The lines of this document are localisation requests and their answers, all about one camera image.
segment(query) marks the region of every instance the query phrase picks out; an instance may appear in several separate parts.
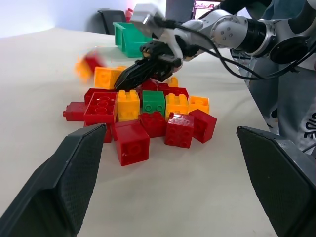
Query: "green plastic bin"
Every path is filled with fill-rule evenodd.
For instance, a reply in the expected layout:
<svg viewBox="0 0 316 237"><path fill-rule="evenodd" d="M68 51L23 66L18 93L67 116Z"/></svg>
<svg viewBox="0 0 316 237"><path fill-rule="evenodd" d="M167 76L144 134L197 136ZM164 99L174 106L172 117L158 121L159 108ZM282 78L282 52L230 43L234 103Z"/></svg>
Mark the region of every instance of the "green plastic bin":
<svg viewBox="0 0 316 237"><path fill-rule="evenodd" d="M145 36L133 23L114 22L115 45L128 57L140 58L143 56L139 50L145 43L153 38Z"/></svg>

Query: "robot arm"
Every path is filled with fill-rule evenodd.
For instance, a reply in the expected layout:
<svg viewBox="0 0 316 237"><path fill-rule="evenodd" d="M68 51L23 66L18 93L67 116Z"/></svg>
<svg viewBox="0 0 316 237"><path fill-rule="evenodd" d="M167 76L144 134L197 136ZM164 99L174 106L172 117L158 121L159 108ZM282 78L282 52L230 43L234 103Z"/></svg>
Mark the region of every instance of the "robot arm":
<svg viewBox="0 0 316 237"><path fill-rule="evenodd" d="M143 59L120 75L115 84L118 90L136 88L149 78L164 81L183 61L203 53L199 46L213 48L200 35L179 29L179 24L167 20L153 4L136 5L131 22L154 40L141 47ZM304 57L316 36L316 0L306 0L301 13L292 19L255 21L218 9L181 26L209 37L217 48L288 64Z"/></svg>

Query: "table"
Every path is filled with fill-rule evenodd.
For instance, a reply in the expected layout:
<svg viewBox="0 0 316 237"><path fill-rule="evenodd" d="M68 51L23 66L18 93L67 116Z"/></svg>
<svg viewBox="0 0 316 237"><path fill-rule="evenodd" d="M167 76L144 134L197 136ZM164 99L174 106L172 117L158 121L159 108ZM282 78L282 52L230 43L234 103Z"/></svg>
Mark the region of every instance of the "table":
<svg viewBox="0 0 316 237"><path fill-rule="evenodd" d="M83 126L66 122L62 112L83 100L89 85L76 77L74 65L95 46L103 46L112 66L135 60L108 35L51 29L0 39L0 214L63 138ZM105 144L78 237L276 237L236 136L240 125L267 129L244 81L207 54L176 76L189 94L210 98L218 118L213 139L193 140L189 150L152 139L150 159L126 167L114 144Z"/></svg>

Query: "green lego brick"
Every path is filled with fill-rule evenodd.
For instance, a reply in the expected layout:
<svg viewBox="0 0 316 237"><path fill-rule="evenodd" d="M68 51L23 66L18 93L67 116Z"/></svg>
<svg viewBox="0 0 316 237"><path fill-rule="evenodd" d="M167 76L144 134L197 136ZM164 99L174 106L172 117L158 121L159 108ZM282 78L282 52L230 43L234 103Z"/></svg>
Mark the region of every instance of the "green lego brick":
<svg viewBox="0 0 316 237"><path fill-rule="evenodd" d="M158 111L164 116L166 100L162 91L143 91L143 112L153 113Z"/></svg>

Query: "screen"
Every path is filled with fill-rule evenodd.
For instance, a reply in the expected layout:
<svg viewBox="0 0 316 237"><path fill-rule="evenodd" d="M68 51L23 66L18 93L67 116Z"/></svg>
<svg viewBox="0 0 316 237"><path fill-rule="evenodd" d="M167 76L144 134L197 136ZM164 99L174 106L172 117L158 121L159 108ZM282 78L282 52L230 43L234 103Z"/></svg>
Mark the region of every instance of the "screen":
<svg viewBox="0 0 316 237"><path fill-rule="evenodd" d="M192 19L199 19L201 16L219 4L220 1L194 1Z"/></svg>

